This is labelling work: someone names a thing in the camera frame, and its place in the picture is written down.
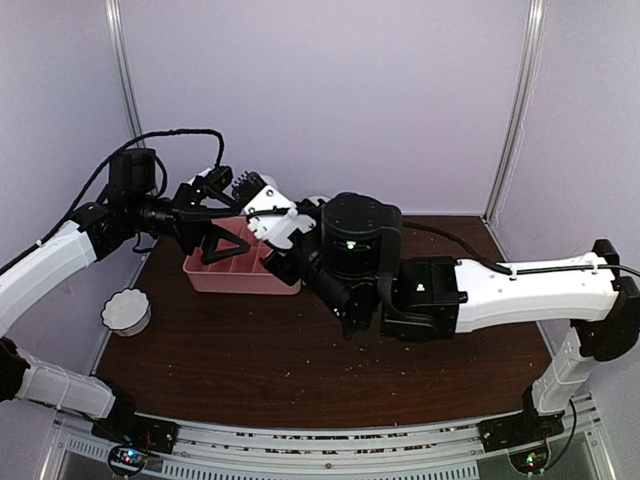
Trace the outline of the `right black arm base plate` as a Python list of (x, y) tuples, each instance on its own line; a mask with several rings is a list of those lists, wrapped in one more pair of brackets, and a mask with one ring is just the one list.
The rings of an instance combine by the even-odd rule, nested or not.
[(479, 437), (485, 452), (543, 441), (564, 432), (563, 414), (538, 416), (524, 411), (481, 421)]

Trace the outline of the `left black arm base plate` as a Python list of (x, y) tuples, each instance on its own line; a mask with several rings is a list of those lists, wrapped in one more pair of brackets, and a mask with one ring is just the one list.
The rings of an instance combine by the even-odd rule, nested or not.
[(175, 422), (139, 414), (126, 421), (91, 419), (90, 422), (94, 436), (153, 454), (171, 454), (179, 431)]

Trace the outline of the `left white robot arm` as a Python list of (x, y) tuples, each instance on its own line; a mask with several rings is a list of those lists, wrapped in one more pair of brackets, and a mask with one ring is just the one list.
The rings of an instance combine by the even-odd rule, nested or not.
[[(225, 192), (233, 180), (230, 167), (215, 163), (181, 184), (173, 198), (155, 187), (156, 175), (166, 169), (153, 149), (121, 149), (105, 167), (108, 181), (97, 201), (72, 208), (41, 243), (2, 268), (2, 334), (63, 281), (139, 234), (172, 238), (187, 255), (200, 249), (207, 263), (226, 258), (219, 241), (235, 236), (213, 222), (241, 211)], [(1, 339), (1, 398), (80, 413), (103, 422), (123, 444), (137, 442), (144, 433), (127, 394), (94, 376), (42, 361), (7, 337)]]

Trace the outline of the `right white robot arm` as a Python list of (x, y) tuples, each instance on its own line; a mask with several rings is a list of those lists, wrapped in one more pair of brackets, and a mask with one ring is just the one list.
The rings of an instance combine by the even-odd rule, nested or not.
[(283, 282), (304, 282), (345, 338), (368, 328), (374, 314), (384, 335), (413, 342), (568, 319), (561, 350), (512, 419), (519, 440), (535, 440), (560, 419), (597, 363), (638, 342), (636, 274), (606, 240), (582, 256), (551, 262), (500, 264), (475, 252), (405, 259), (406, 222), (395, 206), (355, 193), (321, 204), (296, 203), (270, 188), (264, 195), (264, 208), (249, 208), (247, 222), (272, 249), (265, 268)]

